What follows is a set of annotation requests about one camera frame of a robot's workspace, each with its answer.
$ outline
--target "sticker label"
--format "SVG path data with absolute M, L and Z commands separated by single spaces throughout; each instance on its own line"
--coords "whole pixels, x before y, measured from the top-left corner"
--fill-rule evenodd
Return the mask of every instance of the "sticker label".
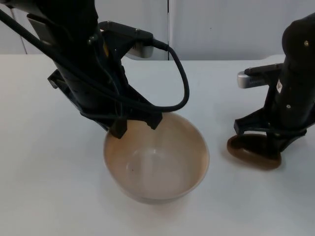
M 281 84 L 280 80 L 278 80 L 278 83 L 277 83 L 277 90 L 278 90 L 278 93 L 281 93 L 281 91 L 282 91 L 282 84 Z

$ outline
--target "bowl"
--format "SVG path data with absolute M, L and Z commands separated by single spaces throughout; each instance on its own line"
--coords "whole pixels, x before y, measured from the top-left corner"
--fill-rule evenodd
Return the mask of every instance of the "bowl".
M 163 114 L 156 130 L 129 120 L 121 139 L 107 133 L 104 160 L 118 186 L 131 198 L 166 203 L 192 191 L 209 166 L 207 145 L 186 119 Z

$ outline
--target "white wall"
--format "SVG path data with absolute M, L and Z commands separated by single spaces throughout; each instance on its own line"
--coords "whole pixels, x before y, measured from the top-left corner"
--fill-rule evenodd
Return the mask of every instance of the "white wall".
M 167 1 L 166 0 L 95 0 L 99 21 L 115 21 L 154 34 L 155 38 L 167 42 Z M 16 19 L 20 24 L 35 34 L 26 18 L 26 13 L 14 9 Z M 39 51 L 25 42 L 29 54 Z M 150 59 L 166 59 L 167 53 L 154 51 Z
M 185 60 L 282 54 L 282 34 L 315 0 L 170 0 L 170 44 Z
M 9 8 L 0 5 L 0 9 L 12 16 Z M 18 34 L 13 32 L 4 23 L 0 22 L 0 53 L 1 54 L 24 54 L 25 50 L 22 40 Z

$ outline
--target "black cable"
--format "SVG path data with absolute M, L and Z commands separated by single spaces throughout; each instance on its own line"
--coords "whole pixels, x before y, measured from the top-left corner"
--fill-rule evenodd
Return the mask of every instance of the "black cable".
M 183 100 L 175 105 L 175 106 L 168 106 L 168 107 L 161 107 L 161 106 L 154 106 L 154 105 L 148 105 L 145 103 L 134 101 L 128 97 L 117 95 L 110 89 L 106 88 L 101 83 L 91 80 L 89 76 L 87 76 L 84 72 L 82 72 L 79 68 L 74 66 L 72 62 L 70 62 L 67 58 L 62 56 L 59 52 L 54 50 L 52 47 L 47 46 L 42 41 L 40 41 L 38 38 L 36 38 L 34 35 L 32 35 L 30 32 L 28 32 L 23 26 L 21 26 L 18 22 L 13 20 L 10 16 L 8 16 L 6 13 L 4 13 L 2 10 L 0 10 L 0 20 L 5 23 L 8 27 L 10 27 L 13 31 L 15 31 L 17 34 L 21 35 L 24 39 L 26 39 L 30 44 L 35 46 L 37 49 L 39 49 L 41 52 L 43 52 L 45 55 L 50 57 L 53 61 L 64 67 L 66 70 L 71 72 L 74 76 L 78 77 L 78 79 L 82 80 L 87 85 L 95 88 L 99 92 L 101 92 L 105 97 L 123 103 L 125 106 L 129 106 L 131 108 L 139 109 L 145 112 L 149 113 L 163 113 L 163 112 L 173 112 L 177 111 L 181 108 L 183 108 L 189 99 L 189 85 L 187 76 L 185 74 L 185 71 L 183 69 L 183 66 L 177 57 L 175 51 L 169 47 L 167 44 L 162 43 L 160 41 L 154 40 L 153 46 L 157 47 L 159 49 L 168 51 L 179 71 L 183 79 L 184 84 L 184 98 Z

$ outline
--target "table surface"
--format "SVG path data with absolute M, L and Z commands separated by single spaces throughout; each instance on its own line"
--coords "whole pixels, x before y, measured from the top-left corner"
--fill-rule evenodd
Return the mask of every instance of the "table surface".
M 184 61 L 191 97 L 178 113 L 202 133 L 210 151 L 203 182 L 173 203 L 126 197 L 102 157 L 105 132 L 47 77 L 42 55 L 0 56 L 0 234 L 4 236 L 310 236 L 315 219 L 315 130 L 283 153 L 271 172 L 229 155 L 233 123 L 263 106 L 267 87 L 240 89 L 248 67 L 283 62 Z M 172 61 L 123 61 L 130 83 L 156 105 L 181 100 Z

